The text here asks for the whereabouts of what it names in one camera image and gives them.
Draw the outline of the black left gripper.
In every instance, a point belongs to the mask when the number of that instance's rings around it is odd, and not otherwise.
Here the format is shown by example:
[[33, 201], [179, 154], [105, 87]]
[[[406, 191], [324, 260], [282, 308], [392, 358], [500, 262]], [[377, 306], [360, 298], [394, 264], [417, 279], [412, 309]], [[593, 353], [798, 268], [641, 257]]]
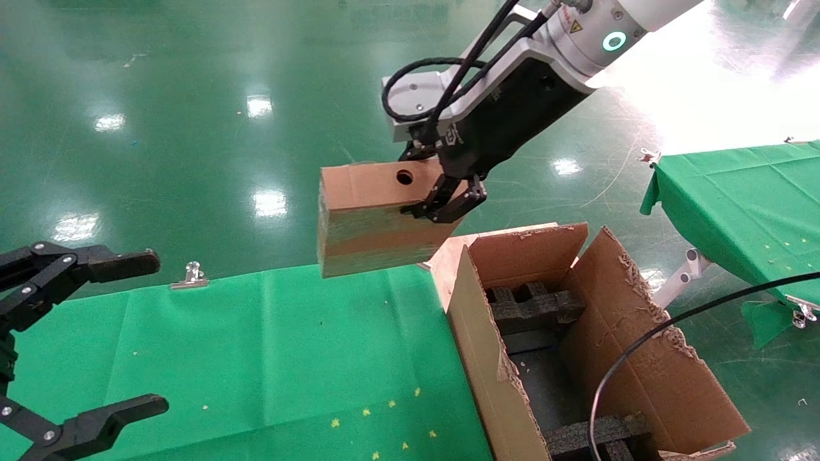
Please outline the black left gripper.
[[[67, 248], [41, 241], [1, 255], [1, 383], [15, 379], [17, 350], [9, 332], [24, 332], [87, 283], [143, 277], [160, 270], [152, 249], [115, 253], [104, 245]], [[164, 414], [168, 401], [144, 394], [80, 412], [56, 424], [20, 403], [1, 397], [4, 426], [32, 442], [20, 460], [79, 460], [114, 446], [129, 424]]]

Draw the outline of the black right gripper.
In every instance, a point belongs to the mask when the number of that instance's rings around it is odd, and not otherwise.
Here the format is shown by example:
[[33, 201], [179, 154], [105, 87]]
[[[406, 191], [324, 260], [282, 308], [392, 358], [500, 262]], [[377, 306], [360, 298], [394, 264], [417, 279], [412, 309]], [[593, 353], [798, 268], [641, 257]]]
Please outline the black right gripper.
[[[433, 144], [410, 141], [398, 161], [424, 161], [440, 150], [440, 175], [421, 202], [399, 213], [436, 224], [460, 221], [487, 199], [482, 180], [525, 143], [577, 107], [587, 93], [569, 85], [547, 62], [525, 59], [492, 93], [459, 122], [445, 140]], [[460, 184], [466, 189], [457, 192]]]

